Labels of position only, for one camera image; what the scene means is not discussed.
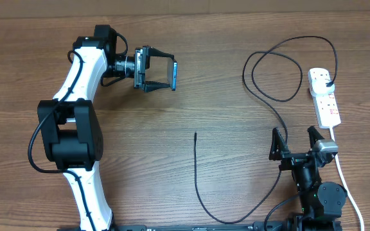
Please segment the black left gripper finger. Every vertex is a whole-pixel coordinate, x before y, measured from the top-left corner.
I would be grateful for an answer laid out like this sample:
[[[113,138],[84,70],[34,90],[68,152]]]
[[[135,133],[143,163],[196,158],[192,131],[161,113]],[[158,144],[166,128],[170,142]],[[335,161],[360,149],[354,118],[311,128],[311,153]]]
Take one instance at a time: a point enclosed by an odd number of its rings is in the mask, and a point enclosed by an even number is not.
[[[170,88],[169,83],[162,83],[158,81],[145,81],[144,92],[151,92],[158,89]]]
[[[154,57],[163,57],[163,58],[171,58],[172,60],[174,59],[173,54],[165,53],[163,51],[160,51],[154,47],[149,47],[148,48],[148,55],[149,56],[154,56]]]

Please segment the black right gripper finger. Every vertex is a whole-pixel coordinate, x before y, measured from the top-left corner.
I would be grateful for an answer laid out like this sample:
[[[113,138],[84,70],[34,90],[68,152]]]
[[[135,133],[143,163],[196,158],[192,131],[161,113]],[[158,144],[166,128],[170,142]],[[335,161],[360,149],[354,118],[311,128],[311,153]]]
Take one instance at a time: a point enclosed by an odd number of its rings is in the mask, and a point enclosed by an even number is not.
[[[310,147],[314,151],[320,151],[321,148],[317,144],[318,141],[324,140],[324,137],[317,131],[317,129],[314,126],[310,126],[307,129],[309,140],[310,140]]]
[[[287,144],[277,127],[272,130],[272,142],[270,146],[269,160],[282,160],[290,154]]]

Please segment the blue Samsung Galaxy smartphone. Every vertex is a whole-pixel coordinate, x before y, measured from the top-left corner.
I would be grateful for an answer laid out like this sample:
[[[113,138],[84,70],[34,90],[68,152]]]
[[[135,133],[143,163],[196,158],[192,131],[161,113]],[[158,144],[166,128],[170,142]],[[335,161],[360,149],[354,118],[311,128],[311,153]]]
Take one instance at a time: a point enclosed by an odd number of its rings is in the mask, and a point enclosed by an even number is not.
[[[169,59],[167,65],[167,80],[172,91],[175,91],[177,86],[177,68],[177,61],[175,59]]]

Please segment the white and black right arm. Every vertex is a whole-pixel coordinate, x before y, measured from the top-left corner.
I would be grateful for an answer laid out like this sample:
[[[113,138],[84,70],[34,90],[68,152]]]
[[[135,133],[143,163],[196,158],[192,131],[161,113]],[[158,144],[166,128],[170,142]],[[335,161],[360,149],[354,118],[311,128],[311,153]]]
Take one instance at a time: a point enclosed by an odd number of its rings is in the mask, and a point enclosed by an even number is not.
[[[290,171],[297,194],[276,205],[263,222],[264,230],[341,230],[337,221],[342,215],[348,191],[335,182],[323,182],[319,169],[337,156],[338,146],[325,139],[314,126],[307,129],[310,149],[292,153],[278,128],[272,130],[270,160],[280,161],[280,171]],[[272,213],[287,203],[299,199],[302,212],[292,213],[284,221],[270,221]]]

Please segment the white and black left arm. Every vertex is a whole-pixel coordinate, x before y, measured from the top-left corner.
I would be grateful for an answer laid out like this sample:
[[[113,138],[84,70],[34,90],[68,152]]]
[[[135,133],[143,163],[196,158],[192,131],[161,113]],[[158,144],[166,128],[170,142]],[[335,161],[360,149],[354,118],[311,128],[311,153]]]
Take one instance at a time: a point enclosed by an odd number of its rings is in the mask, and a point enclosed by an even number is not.
[[[77,230],[117,230],[100,177],[103,134],[93,99],[104,79],[116,83],[132,78],[134,88],[151,92],[176,89],[177,61],[173,54],[152,46],[138,47],[134,55],[117,53],[123,36],[109,25],[97,25],[91,37],[78,37],[67,54],[72,66],[51,100],[37,107],[39,125],[31,136],[33,147],[42,135],[46,157],[54,162],[54,174],[66,177],[80,214]]]

